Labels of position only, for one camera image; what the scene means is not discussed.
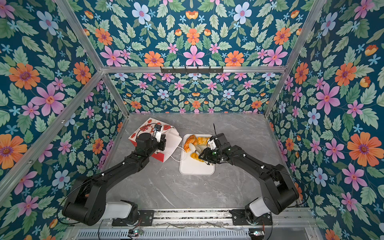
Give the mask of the fake croissant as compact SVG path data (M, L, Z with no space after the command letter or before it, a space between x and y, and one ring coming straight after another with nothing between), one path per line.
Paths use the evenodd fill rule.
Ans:
M186 153L191 151L190 144L192 144L193 146L196 146L198 144L198 138L195 135L190 135L185 141L183 148Z

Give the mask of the yellow fake bread loaf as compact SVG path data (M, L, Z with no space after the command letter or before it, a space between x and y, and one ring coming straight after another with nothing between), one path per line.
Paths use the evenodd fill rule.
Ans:
M197 145L207 146L207 144L210 140L210 137L198 137L197 140L198 140Z

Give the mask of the red white paper bag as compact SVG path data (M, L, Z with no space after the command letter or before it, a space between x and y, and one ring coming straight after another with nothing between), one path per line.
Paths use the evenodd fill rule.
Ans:
M164 163L182 141L176 128L165 122L148 118L129 137L135 151L141 156L150 156Z

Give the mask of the metal silicone-tipped tongs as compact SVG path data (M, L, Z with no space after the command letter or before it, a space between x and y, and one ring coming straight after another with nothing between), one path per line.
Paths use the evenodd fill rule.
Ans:
M198 154L201 154L205 149L210 150L210 147L206 146L206 145L188 144L188 149L186 150L186 153L198 153Z

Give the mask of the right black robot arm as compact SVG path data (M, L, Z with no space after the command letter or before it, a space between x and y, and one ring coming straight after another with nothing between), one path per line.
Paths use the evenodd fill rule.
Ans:
M241 168L259 182L261 197L245 206L245 218L250 224L257 223L265 214L280 214L300 198L291 175L283 165L262 162L241 147L231 146L223 133L210 138L199 159L207 164L227 163Z

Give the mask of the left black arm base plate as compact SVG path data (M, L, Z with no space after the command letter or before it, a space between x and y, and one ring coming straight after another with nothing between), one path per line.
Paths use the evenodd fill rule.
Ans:
M149 227L152 226L154 220L154 210L133 210L128 217L114 219L112 222L113 227Z

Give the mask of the orange fake bread roll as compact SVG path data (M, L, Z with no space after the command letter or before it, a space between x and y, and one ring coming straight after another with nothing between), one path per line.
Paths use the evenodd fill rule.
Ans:
M199 158L199 154L197 153L191 153L190 157L196 161L204 163L205 161Z

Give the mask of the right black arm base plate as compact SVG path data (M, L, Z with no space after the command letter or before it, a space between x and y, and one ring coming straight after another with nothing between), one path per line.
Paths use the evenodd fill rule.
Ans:
M264 214L260 217L252 216L252 219L249 220L251 214L247 214L245 209L233 209L229 210L229 213L232 215L232 221L234 226L272 226L273 218L271 213Z

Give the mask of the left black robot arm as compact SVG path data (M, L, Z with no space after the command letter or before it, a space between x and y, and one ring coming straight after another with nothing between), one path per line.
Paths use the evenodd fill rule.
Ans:
M135 204L129 201L108 203L107 193L127 177L143 170L154 153L165 150L163 126L153 126L153 133L137 135L135 150L122 162L91 177L78 177L66 198L63 216L88 226L104 219L127 218Z

